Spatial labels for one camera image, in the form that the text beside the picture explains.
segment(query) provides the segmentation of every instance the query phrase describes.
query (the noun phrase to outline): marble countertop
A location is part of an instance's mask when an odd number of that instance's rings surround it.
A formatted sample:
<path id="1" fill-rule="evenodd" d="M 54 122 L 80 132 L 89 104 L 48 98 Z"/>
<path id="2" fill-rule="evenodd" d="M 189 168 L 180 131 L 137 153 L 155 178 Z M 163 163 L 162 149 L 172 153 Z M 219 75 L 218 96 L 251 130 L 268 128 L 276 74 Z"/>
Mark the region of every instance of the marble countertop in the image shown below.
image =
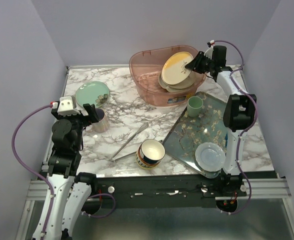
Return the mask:
<path id="1" fill-rule="evenodd" d="M 235 77 L 243 85 L 240 73 Z M 115 157 L 119 158 L 137 150 L 146 139 L 163 140 L 177 121 L 186 104 L 171 107 L 154 107 L 146 104 L 136 90 L 128 67 L 70 69 L 65 96 L 74 95 L 84 83 L 101 81 L 110 89 L 110 97 L 102 109 L 107 113 L 109 129 L 96 133 L 88 127 L 83 134 L 84 149 L 78 172 L 96 174 L 98 177 L 134 177 L 196 174 L 193 169 L 178 160 L 165 156 L 159 166 L 152 170 L 142 169 L 135 162 L 134 155 L 113 161 L 111 156 L 143 124 L 149 128 L 138 134 Z M 198 88 L 227 102 L 222 88 L 207 78 Z M 272 171 L 273 166 L 261 133 L 259 123 L 249 130 L 245 140 L 242 167 L 244 171 Z"/>

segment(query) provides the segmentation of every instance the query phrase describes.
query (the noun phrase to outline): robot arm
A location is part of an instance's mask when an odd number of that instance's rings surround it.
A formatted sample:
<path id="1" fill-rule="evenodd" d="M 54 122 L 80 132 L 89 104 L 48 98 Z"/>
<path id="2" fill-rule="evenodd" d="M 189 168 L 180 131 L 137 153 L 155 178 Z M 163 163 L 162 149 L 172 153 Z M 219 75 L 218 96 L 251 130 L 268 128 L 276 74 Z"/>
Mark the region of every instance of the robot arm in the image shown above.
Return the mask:
<path id="1" fill-rule="evenodd" d="M 243 133 L 241 137 L 239 135 L 253 123 L 255 109 L 251 100 L 242 93 L 247 92 L 243 89 L 242 92 L 239 91 L 239 83 L 233 83 L 230 79 L 232 69 L 225 65 L 226 47 L 215 46 L 214 41 L 209 42 L 208 46 L 209 49 L 206 52 L 200 51 L 194 60 L 186 65 L 186 68 L 200 74 L 210 73 L 226 95 L 229 96 L 223 115 L 224 125 L 228 128 L 228 144 L 222 172 L 227 176 L 240 176 L 240 170 L 236 164 L 236 154 L 238 152 L 239 164 L 241 165 L 244 138 L 247 133 Z M 254 94 L 250 94 L 250 96 L 256 101 Z"/>
<path id="2" fill-rule="evenodd" d="M 51 113 L 57 121 L 52 126 L 54 146 L 48 161 L 48 181 L 53 186 L 54 194 L 51 195 L 50 190 L 47 191 L 33 240 L 60 240 L 62 230 L 65 239 L 68 239 L 84 201 L 91 191 L 95 192 L 95 189 L 92 189 L 96 185 L 94 174 L 80 173 L 76 176 L 81 159 L 79 151 L 83 144 L 82 132 L 85 127 L 98 122 L 94 105 L 84 104 L 84 109 L 86 114 L 77 109 L 75 99 L 71 96 L 62 97 L 59 102 L 53 103 Z M 71 193 L 69 196 L 73 184 L 73 190 L 79 190 L 79 194 Z M 47 219 L 49 209 L 52 211 Z M 43 232 L 44 225 L 47 226 L 46 232 Z"/>

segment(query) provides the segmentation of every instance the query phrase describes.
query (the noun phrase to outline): cup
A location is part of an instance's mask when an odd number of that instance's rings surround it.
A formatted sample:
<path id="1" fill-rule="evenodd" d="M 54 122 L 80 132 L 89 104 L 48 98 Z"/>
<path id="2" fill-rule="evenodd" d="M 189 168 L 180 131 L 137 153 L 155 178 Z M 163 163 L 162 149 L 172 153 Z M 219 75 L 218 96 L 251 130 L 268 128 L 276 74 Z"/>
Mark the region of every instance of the cup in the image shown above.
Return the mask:
<path id="1" fill-rule="evenodd" d="M 107 114 L 101 108 L 96 108 L 96 113 L 98 115 L 99 122 L 93 123 L 92 129 L 97 133 L 103 133 L 109 128 Z"/>
<path id="2" fill-rule="evenodd" d="M 198 116 L 203 106 L 203 100 L 198 96 L 192 96 L 188 99 L 187 112 L 192 118 Z"/>
<path id="3" fill-rule="evenodd" d="M 136 161 L 144 169 L 152 169 L 159 165 L 165 157 L 166 150 L 157 140 L 145 140 L 136 152 Z"/>

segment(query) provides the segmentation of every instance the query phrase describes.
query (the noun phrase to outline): mint green plate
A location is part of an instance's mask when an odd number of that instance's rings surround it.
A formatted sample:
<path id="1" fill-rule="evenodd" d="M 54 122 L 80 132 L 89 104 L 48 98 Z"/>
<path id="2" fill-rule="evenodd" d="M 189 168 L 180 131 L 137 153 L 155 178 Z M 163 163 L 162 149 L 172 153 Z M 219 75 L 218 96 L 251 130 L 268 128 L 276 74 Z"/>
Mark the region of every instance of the mint green plate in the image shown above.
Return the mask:
<path id="1" fill-rule="evenodd" d="M 109 89 L 107 85 L 100 81 L 91 81 L 83 84 L 76 91 L 76 101 L 83 107 L 83 104 L 94 104 L 100 107 L 109 97 Z"/>

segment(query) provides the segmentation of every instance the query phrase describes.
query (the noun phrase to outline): plate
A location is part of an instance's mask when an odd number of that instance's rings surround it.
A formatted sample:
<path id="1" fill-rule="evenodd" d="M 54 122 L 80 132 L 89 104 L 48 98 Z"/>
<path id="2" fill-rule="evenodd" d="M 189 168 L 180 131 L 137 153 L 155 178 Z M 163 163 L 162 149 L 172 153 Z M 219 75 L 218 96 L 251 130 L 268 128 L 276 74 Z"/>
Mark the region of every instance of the plate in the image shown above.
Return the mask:
<path id="1" fill-rule="evenodd" d="M 103 82 L 91 81 L 78 88 L 76 101 L 82 107 L 83 104 L 94 104 L 100 107 L 108 100 L 109 94 L 109 89 Z"/>
<path id="2" fill-rule="evenodd" d="M 208 172 L 221 170 L 226 160 L 222 148 L 213 142 L 200 144 L 196 149 L 195 156 L 199 166 Z"/>
<path id="3" fill-rule="evenodd" d="M 161 76 L 163 81 L 169 85 L 179 84 L 184 81 L 191 70 L 185 66 L 193 60 L 191 53 L 181 51 L 172 55 L 162 68 Z"/>
<path id="4" fill-rule="evenodd" d="M 163 89 L 166 89 L 170 93 L 178 93 L 178 92 L 181 92 L 182 91 L 181 89 L 174 89 L 174 88 L 168 86 L 167 84 L 165 84 L 165 82 L 162 80 L 161 74 L 159 74 L 158 82 L 159 82 L 159 85 Z"/>
<path id="5" fill-rule="evenodd" d="M 186 89 L 192 86 L 196 82 L 196 80 L 197 80 L 197 75 L 194 71 L 192 71 L 190 75 L 181 83 L 178 83 L 175 85 L 168 84 L 168 86 L 170 86 L 173 89 Z"/>

